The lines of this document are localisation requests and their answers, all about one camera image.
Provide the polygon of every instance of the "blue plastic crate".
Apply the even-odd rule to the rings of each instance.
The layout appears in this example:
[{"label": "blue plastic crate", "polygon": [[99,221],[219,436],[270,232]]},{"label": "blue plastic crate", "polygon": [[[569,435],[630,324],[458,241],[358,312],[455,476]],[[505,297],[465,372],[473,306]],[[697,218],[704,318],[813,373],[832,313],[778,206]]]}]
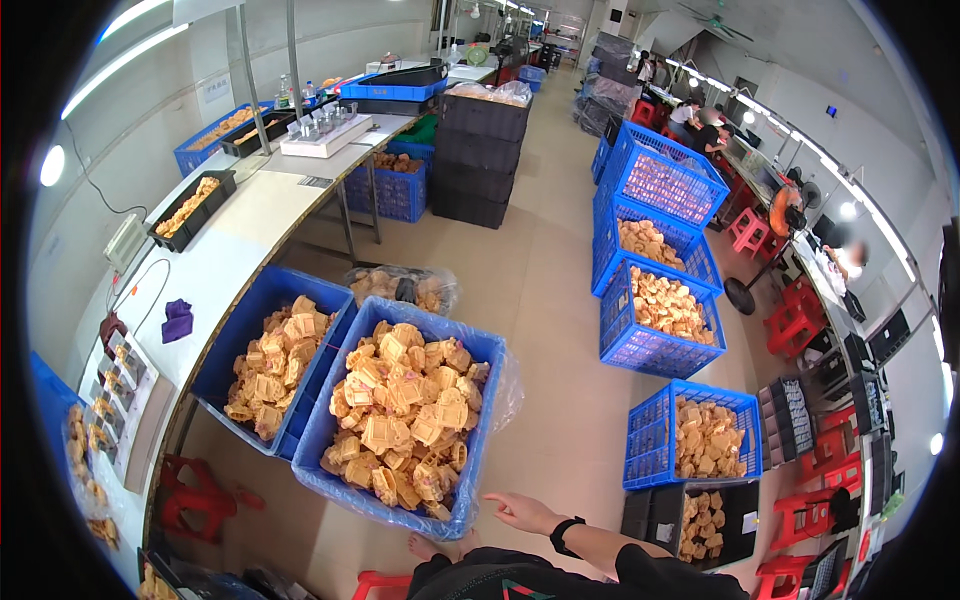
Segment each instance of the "blue plastic crate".
[{"label": "blue plastic crate", "polygon": [[610,157],[610,144],[607,138],[600,136],[600,143],[597,144],[597,152],[593,155],[593,163],[590,165],[590,172],[593,174],[593,184],[599,184],[603,177],[604,166],[607,164],[607,158]]},{"label": "blue plastic crate", "polygon": [[546,77],[546,71],[532,64],[522,64],[520,66],[520,78],[527,82],[542,82]]},{"label": "blue plastic crate", "polygon": [[439,94],[446,87],[447,78],[431,85],[360,85],[360,82],[379,73],[371,73],[366,77],[353,80],[349,84],[340,86],[341,98],[370,98],[373,100],[405,100],[408,102],[423,102]]},{"label": "blue plastic crate", "polygon": [[[490,363],[490,375],[483,389],[480,420],[467,438],[467,465],[460,472],[460,481],[453,491],[453,509],[450,511],[452,517],[449,521],[432,518],[423,508],[410,512],[400,507],[389,507],[372,493],[356,490],[353,486],[344,483],[340,477],[320,468],[320,459],[333,442],[333,436],[337,432],[337,419],[330,414],[328,407],[333,387],[347,376],[347,354],[356,348],[360,338],[371,335],[376,324],[383,320],[390,324],[413,324],[427,342],[455,337],[464,343],[464,348],[470,352],[475,361]],[[341,350],[337,353],[330,368],[330,375],[320,390],[313,414],[310,415],[310,421],[303,431],[300,446],[292,463],[297,480],[310,490],[364,516],[400,525],[435,540],[462,538],[469,531],[472,518],[475,516],[471,506],[476,501],[474,496],[479,484],[487,434],[491,427],[493,401],[506,356],[506,343],[498,335],[424,312],[413,304],[370,296],[364,300]]]},{"label": "blue plastic crate", "polygon": [[[677,256],[684,262],[684,269],[682,271],[674,269],[645,256],[623,250],[620,247],[617,219],[652,221],[654,227],[663,234],[663,241],[677,251]],[[616,199],[608,206],[606,218],[594,224],[594,231],[596,234],[593,237],[593,276],[590,290],[597,298],[603,296],[613,273],[627,258],[637,262],[641,268],[644,265],[659,268],[667,272],[666,277],[670,279],[681,276],[696,279],[698,283],[709,288],[714,298],[724,293],[723,278],[720,277],[720,271],[713,260],[713,252],[710,251],[707,238],[698,229],[671,219],[644,204]]]},{"label": "blue plastic crate", "polygon": [[516,80],[519,82],[524,82],[525,84],[529,85],[530,91],[534,92],[535,94],[540,91],[540,82],[531,81],[526,79],[525,77],[517,77]]},{"label": "blue plastic crate", "polygon": [[[301,294],[316,302],[317,310],[327,315],[336,312],[337,318],[307,366],[276,437],[264,442],[260,436],[253,433],[252,427],[247,423],[231,420],[224,414],[227,392],[237,379],[233,372],[233,361],[240,354],[247,353],[250,340],[256,340],[263,335],[265,318],[283,306],[293,304]],[[289,461],[294,456],[300,435],[310,417],[317,392],[324,384],[337,349],[343,343],[356,312],[356,302],[353,301],[353,293],[349,289],[299,271],[267,265],[230,313],[213,347],[207,353],[190,392],[211,415],[248,444],[268,456]]]},{"label": "blue plastic crate", "polygon": [[[230,130],[229,132],[226,132],[220,137],[218,137],[217,139],[213,140],[212,142],[209,143],[209,145],[207,145],[204,148],[201,148],[200,150],[187,150],[187,147],[189,147],[190,144],[194,143],[195,141],[197,141],[207,133],[212,132],[214,128],[220,125],[221,121],[225,121],[231,116],[233,116],[233,113],[235,113],[237,110],[240,110],[241,108],[246,108],[249,105],[250,103],[247,102],[246,104],[242,104],[239,107],[231,110],[224,116],[215,120],[213,123],[210,123],[203,129],[201,129],[196,135],[186,140],[185,142],[180,144],[176,149],[174,149],[174,158],[177,160],[177,166],[180,168],[180,175],[182,177],[186,177],[191,173],[193,173],[194,169],[199,167],[205,160],[207,160],[208,158],[213,156],[214,153],[220,150],[220,140],[230,137],[238,129],[252,122],[253,119],[250,119],[249,121],[245,121],[241,123],[237,127]],[[261,111],[260,114],[267,114],[273,109],[274,109],[273,101],[260,103],[260,111]]]},{"label": "blue plastic crate", "polygon": [[746,430],[740,445],[740,462],[747,464],[744,477],[696,479],[711,484],[756,479],[763,474],[760,455],[760,409],[756,396],[711,388],[700,383],[674,379],[630,411],[627,424],[627,453],[623,468],[623,489],[652,488],[668,483],[693,481],[676,475],[677,396],[697,402],[716,402],[736,414],[737,429]]},{"label": "blue plastic crate", "polygon": [[[600,299],[600,362],[659,377],[687,378],[727,351],[716,302],[709,288],[696,279],[676,276],[675,271],[640,264],[628,259],[621,263],[613,281]],[[636,322],[630,267],[644,273],[677,279],[690,288],[690,294],[704,306],[707,328],[713,332],[713,344],[662,333]]]},{"label": "blue plastic crate", "polygon": [[610,180],[614,193],[699,229],[730,193],[706,156],[626,120],[604,179]]},{"label": "blue plastic crate", "polygon": [[[411,142],[390,142],[386,152],[395,155],[406,153],[413,159],[423,160],[417,173],[397,173],[376,169],[377,214],[388,219],[416,223],[426,210],[426,180],[433,167],[433,146]],[[370,213],[370,188],[367,183],[367,167],[357,167],[344,181],[347,190],[347,205],[350,210]]]}]

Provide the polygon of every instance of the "beige floor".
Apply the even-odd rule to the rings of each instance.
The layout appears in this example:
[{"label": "beige floor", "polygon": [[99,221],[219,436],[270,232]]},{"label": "beige floor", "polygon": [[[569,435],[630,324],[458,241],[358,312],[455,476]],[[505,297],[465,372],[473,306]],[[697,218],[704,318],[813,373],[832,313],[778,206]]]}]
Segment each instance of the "beige floor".
[{"label": "beige floor", "polygon": [[[597,138],[570,119],[575,84],[571,73],[554,73],[538,94],[499,230],[428,210],[415,225],[385,220],[381,246],[369,232],[356,237],[365,260],[451,269],[463,288],[452,318],[505,336],[519,361],[522,410],[491,438],[480,491],[526,493],[558,512],[618,530],[626,416],[664,380],[608,367],[597,358],[599,300],[588,289],[596,189],[589,166]],[[304,227],[298,237],[326,244],[339,239],[336,228],[317,226]],[[733,254],[722,235],[708,231],[708,237],[725,275],[749,278],[756,272],[758,265]],[[284,263],[332,280],[347,268],[302,247],[292,248]],[[757,287],[759,296],[771,294],[766,286]],[[758,314],[744,318],[725,298],[718,303],[729,349],[693,379],[755,393],[786,370],[764,347],[761,320],[770,304],[762,301]],[[241,508],[225,526],[221,547],[175,540],[194,560],[233,571],[266,564],[326,600],[350,597],[361,570],[406,574],[417,564],[407,553],[405,530],[325,501],[300,486],[287,463],[264,457],[203,410],[184,454],[206,458],[225,484],[240,482],[268,505],[262,513]],[[766,516],[774,500],[792,490],[789,467],[763,477],[755,555],[728,569],[748,591],[756,586],[754,572],[773,536]],[[488,545],[541,554],[556,566],[599,577],[589,565],[556,555],[547,539],[501,524],[490,506],[481,506],[476,528]]]}]

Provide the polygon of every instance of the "woman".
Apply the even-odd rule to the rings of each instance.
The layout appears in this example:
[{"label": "woman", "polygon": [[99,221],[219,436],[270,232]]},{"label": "woman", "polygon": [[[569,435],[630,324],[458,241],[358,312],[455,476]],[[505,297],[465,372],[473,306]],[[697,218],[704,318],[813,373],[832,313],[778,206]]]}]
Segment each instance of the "woman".
[{"label": "woman", "polygon": [[605,584],[567,573],[532,554],[481,547],[473,530],[457,543],[456,563],[433,542],[410,534],[410,551],[424,563],[414,571],[408,600],[749,597],[730,575],[701,573],[653,543],[558,515],[534,498],[508,492],[488,493],[484,499],[497,502],[493,515],[504,523],[547,536],[558,552],[582,558],[619,583]]},{"label": "woman", "polygon": [[666,120],[667,129],[675,133],[683,141],[685,146],[693,144],[693,135],[686,130],[684,124],[690,127],[696,126],[697,111],[700,110],[700,106],[701,103],[699,100],[690,98],[674,108],[673,112],[670,113],[670,118]]}]

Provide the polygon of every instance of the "ceiling light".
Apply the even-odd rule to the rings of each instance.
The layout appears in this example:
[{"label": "ceiling light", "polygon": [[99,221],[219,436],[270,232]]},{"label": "ceiling light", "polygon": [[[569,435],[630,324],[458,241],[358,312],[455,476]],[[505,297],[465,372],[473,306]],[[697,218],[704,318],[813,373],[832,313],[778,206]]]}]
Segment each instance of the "ceiling light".
[{"label": "ceiling light", "polygon": [[155,36],[148,37],[147,39],[133,46],[133,48],[125,52],[118,59],[115,59],[113,62],[105,66],[100,70],[99,73],[93,76],[93,79],[86,82],[86,84],[80,88],[80,91],[74,94],[73,98],[70,98],[70,102],[66,103],[66,108],[64,108],[63,112],[60,114],[60,119],[62,120],[69,116],[69,114],[73,112],[73,109],[76,108],[77,105],[84,100],[84,98],[89,96],[90,92],[92,92],[97,85],[102,84],[110,75],[113,75],[119,71],[120,67],[140,56],[147,50],[150,50],[161,41],[173,37],[180,32],[186,31],[186,28],[189,26],[189,23],[183,23],[179,27],[171,27],[163,30]]},{"label": "ceiling light", "polygon": [[944,434],[938,433],[930,438],[930,454],[936,456],[944,449]]},{"label": "ceiling light", "polygon": [[104,33],[100,36],[100,39],[97,40],[97,43],[100,43],[101,41],[107,39],[107,36],[117,31],[127,23],[130,23],[141,14],[144,14],[145,12],[151,9],[155,9],[161,4],[166,4],[167,2],[170,2],[170,0],[144,0],[143,2],[139,2],[133,5],[131,8],[127,9],[126,11],[123,11],[123,13],[120,16],[113,19],[113,22],[109,24],[109,26],[104,31]]},{"label": "ceiling light", "polygon": [[847,221],[852,221],[856,218],[856,206],[853,203],[840,204],[840,216]]},{"label": "ceiling light", "polygon": [[47,157],[43,159],[43,166],[40,167],[40,183],[44,187],[50,187],[60,179],[64,161],[65,156],[62,146],[58,145],[50,149]]}]

